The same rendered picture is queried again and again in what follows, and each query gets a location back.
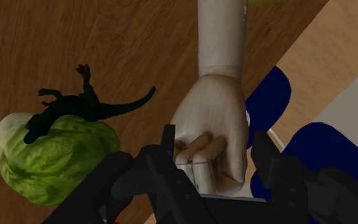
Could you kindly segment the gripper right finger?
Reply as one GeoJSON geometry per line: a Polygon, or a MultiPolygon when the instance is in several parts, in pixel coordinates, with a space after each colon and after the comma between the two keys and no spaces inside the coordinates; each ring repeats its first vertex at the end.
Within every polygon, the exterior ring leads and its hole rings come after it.
{"type": "Polygon", "coordinates": [[[273,224],[358,224],[358,181],[335,167],[314,173],[279,152],[265,131],[257,131],[251,151],[263,186],[272,191],[273,224]]]}

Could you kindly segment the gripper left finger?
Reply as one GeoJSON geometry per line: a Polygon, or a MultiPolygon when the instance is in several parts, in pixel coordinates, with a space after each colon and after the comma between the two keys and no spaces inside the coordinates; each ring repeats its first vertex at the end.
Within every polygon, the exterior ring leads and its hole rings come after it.
{"type": "Polygon", "coordinates": [[[110,224],[136,195],[146,194],[156,224],[216,224],[202,197],[172,161],[174,125],[167,124],[159,145],[136,157],[108,154],[42,224],[110,224]]]}

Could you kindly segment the navy blue chair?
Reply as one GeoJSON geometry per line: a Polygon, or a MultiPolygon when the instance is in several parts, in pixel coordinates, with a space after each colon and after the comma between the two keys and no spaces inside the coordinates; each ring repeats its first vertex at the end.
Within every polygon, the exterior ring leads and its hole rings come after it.
{"type": "MultiPolygon", "coordinates": [[[[274,67],[246,100],[250,116],[248,148],[252,151],[254,134],[268,131],[286,109],[291,86],[285,74],[274,67]]],[[[297,157],[306,168],[318,173],[322,168],[335,167],[358,181],[358,147],[334,127],[312,122],[300,128],[279,152],[297,157]]],[[[228,218],[230,224],[273,224],[272,191],[263,186],[257,170],[251,178],[252,201],[239,202],[237,211],[244,220],[228,218]]],[[[309,224],[319,224],[313,217],[309,224]]]]}

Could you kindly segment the green lettuce head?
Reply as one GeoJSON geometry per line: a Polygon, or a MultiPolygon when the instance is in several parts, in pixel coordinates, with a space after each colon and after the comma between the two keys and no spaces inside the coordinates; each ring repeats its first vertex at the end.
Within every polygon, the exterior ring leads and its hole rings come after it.
{"type": "Polygon", "coordinates": [[[25,144],[31,116],[12,113],[0,121],[0,173],[32,203],[59,205],[107,154],[120,150],[108,124],[71,115],[59,118],[47,136],[25,144]]]}

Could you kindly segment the wooden mannequin hand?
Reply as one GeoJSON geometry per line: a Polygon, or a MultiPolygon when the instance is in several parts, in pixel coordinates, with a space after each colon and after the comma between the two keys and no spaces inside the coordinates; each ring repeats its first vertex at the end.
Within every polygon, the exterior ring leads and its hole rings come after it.
{"type": "Polygon", "coordinates": [[[199,193],[243,187],[248,121],[242,70],[248,0],[197,0],[199,78],[172,118],[173,161],[199,193]]]}

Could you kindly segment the dark green dinosaur figure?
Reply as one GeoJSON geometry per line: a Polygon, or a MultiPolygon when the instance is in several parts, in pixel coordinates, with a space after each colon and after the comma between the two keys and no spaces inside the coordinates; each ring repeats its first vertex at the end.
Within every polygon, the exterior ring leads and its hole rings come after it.
{"type": "Polygon", "coordinates": [[[26,123],[27,133],[24,143],[31,144],[40,137],[47,136],[52,125],[62,116],[73,115],[87,122],[96,122],[114,116],[134,111],[145,105],[155,94],[156,88],[151,87],[149,92],[142,98],[125,104],[107,104],[99,101],[93,86],[90,83],[90,66],[80,64],[76,68],[83,79],[82,93],[78,95],[62,95],[58,90],[41,88],[39,96],[52,95],[54,101],[42,102],[46,109],[42,113],[32,115],[26,123]]]}

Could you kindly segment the yellow-green round object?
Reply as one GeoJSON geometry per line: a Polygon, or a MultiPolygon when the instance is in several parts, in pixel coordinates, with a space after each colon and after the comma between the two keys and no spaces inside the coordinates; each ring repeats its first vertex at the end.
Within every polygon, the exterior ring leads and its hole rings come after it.
{"type": "Polygon", "coordinates": [[[249,8],[257,8],[261,6],[266,6],[269,4],[275,4],[282,2],[284,0],[247,0],[247,5],[249,8]]]}

